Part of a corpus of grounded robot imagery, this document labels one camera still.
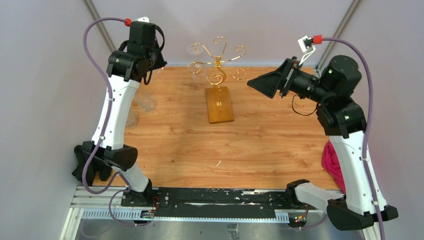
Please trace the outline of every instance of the wooden tabletop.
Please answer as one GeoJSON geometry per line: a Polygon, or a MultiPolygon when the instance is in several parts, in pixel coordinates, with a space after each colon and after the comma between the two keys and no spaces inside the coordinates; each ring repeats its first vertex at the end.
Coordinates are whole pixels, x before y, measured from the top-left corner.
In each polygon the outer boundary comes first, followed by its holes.
{"type": "MultiPolygon", "coordinates": [[[[166,67],[148,86],[141,84],[155,109],[144,113],[133,101],[137,126],[125,130],[124,141],[138,149],[137,164],[153,186],[285,189],[287,183],[308,179],[339,189],[321,166],[328,137],[317,116],[294,113],[293,93],[269,99],[246,85],[275,69],[246,67],[246,79],[227,79],[223,86],[234,112],[234,122],[227,123],[209,124],[205,89],[211,85],[194,82],[186,67],[166,67]]],[[[295,98],[294,107],[310,113],[315,103],[295,98]]],[[[118,177],[113,185],[124,182],[118,177]]]]}

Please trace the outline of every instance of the red towel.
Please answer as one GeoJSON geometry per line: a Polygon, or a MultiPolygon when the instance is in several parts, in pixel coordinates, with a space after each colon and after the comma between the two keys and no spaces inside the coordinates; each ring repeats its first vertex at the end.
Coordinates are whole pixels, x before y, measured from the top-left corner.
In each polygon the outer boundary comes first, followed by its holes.
{"type": "Polygon", "coordinates": [[[345,181],[343,180],[342,169],[336,151],[330,141],[324,146],[322,152],[322,167],[334,178],[335,183],[346,193],[345,181]]]}

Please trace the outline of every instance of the metal frame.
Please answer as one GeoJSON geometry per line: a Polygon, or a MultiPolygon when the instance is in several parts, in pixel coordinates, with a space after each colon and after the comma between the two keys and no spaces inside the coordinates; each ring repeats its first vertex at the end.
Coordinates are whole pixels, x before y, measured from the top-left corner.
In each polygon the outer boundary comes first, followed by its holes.
{"type": "MultiPolygon", "coordinates": [[[[343,19],[341,20],[340,24],[335,30],[333,34],[333,38],[340,38],[343,35],[343,32],[346,30],[349,22],[351,21],[352,17],[356,13],[361,2],[362,0],[352,1],[346,13],[344,14],[343,19]]],[[[315,66],[316,71],[318,72],[319,75],[321,75],[321,69],[324,67],[324,64],[326,63],[327,59],[330,57],[330,54],[333,52],[334,48],[336,47],[336,44],[337,44],[336,42],[332,41],[327,45],[324,53],[322,54],[321,59],[319,59],[318,64],[315,66]]]]}
{"type": "MultiPolygon", "coordinates": [[[[99,13],[96,10],[96,7],[94,6],[94,3],[92,0],[82,0],[85,7],[87,8],[87,12],[90,14],[93,21],[98,20],[100,18],[99,13]]],[[[115,47],[114,43],[112,42],[111,36],[109,35],[108,31],[105,28],[105,25],[103,22],[99,22],[96,24],[96,27],[98,29],[98,32],[100,33],[100,36],[103,38],[104,43],[106,44],[106,47],[109,49],[109,51],[112,53],[113,51],[116,51],[117,48],[115,47]]]]}

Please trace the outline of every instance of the wooden block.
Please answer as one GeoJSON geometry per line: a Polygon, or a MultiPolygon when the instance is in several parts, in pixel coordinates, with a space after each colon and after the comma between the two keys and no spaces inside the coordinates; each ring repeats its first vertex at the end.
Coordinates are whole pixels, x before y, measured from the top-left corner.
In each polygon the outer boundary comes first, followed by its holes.
{"type": "Polygon", "coordinates": [[[228,87],[206,88],[206,103],[210,124],[234,122],[228,87]]]}

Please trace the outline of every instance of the gray floor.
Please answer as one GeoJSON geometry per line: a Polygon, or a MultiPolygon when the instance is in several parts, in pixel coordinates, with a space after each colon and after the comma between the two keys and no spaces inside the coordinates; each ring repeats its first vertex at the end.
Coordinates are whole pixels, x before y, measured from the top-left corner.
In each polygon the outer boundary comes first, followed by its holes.
{"type": "MultiPolygon", "coordinates": [[[[308,215],[308,224],[321,219],[317,213],[308,215]]],[[[357,240],[354,232],[342,232],[327,219],[320,226],[301,231],[278,223],[227,223],[153,221],[144,227],[122,226],[113,220],[84,219],[76,240],[357,240]]]]}

